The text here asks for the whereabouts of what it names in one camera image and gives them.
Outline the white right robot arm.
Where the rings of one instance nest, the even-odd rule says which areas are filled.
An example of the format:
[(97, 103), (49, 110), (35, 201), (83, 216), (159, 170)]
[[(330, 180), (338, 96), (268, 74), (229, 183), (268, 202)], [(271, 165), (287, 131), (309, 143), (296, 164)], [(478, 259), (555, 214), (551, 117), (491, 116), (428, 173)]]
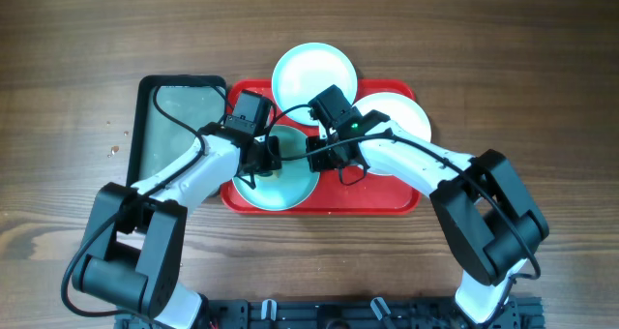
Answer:
[(489, 149), (479, 157), (441, 148), (395, 121), (364, 130), (355, 124), (337, 141), (311, 137), (310, 163), (321, 169), (365, 165), (395, 176), (429, 198), (449, 248), (463, 270), (455, 300), (477, 325), (489, 325), (507, 304), (521, 268), (541, 275), (535, 252), (549, 234), (541, 210), (508, 159)]

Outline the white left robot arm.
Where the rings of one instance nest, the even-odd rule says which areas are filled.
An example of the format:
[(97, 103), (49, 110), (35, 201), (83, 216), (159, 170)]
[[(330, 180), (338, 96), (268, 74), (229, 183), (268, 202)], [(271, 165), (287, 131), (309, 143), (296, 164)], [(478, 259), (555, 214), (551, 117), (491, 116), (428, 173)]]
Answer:
[(75, 289), (113, 305), (111, 316), (161, 328), (210, 327), (207, 297), (178, 281), (187, 218), (233, 177), (280, 168), (280, 151), (262, 130), (211, 123), (194, 135), (190, 149), (157, 174), (99, 190), (61, 282), (68, 310), (91, 316), (71, 302)]

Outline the teal plate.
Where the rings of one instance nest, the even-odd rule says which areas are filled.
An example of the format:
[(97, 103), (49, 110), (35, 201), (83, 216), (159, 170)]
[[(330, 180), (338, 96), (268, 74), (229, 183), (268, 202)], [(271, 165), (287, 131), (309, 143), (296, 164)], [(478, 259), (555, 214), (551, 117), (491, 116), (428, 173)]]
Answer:
[[(279, 140), (280, 155), (291, 157), (306, 151), (307, 136), (295, 128), (276, 125), (270, 132)], [(250, 205), (267, 211), (293, 208), (307, 199), (318, 184), (320, 174), (311, 172), (307, 159), (286, 161), (270, 176), (254, 177), (256, 187), (251, 189), (241, 179), (233, 185), (241, 198)]]
[(351, 103), (357, 95), (358, 77), (349, 58), (334, 46), (306, 43), (288, 50), (272, 74), (271, 89), (281, 111), (305, 105), (332, 85)]

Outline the green yellow sponge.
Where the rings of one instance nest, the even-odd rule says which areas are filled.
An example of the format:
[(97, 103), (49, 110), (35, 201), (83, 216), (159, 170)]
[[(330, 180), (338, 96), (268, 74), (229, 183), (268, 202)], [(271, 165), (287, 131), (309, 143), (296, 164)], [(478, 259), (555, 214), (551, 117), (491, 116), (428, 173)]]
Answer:
[(276, 180), (280, 176), (280, 172), (278, 170), (270, 170), (264, 171), (256, 174), (256, 177), (260, 180)]

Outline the white plate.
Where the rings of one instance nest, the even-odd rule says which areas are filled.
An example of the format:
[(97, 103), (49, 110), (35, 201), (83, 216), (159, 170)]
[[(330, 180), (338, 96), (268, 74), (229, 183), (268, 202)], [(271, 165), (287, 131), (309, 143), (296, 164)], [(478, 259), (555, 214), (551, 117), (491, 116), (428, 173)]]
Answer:
[[(393, 124), (398, 125), (398, 130), (405, 131), (426, 142), (431, 141), (431, 126), (427, 115), (416, 102), (403, 95), (392, 92), (374, 93), (363, 97), (354, 106), (363, 115), (372, 110), (386, 114)], [(405, 169), (420, 171), (427, 165), (427, 160), (419, 162), (419, 159), (414, 159), (414, 156), (419, 156), (419, 150), (402, 142), (392, 139), (390, 145), (387, 145), (386, 139), (378, 139), (377, 143), (383, 150), (390, 150), (389, 156), (381, 155), (381, 158), (384, 158), (383, 162), (393, 160), (394, 168), (388, 169), (386, 164), (379, 164), (372, 159), (368, 163), (370, 165), (368, 172), (371, 174), (389, 176), (396, 173), (396, 167), (398, 171)]]

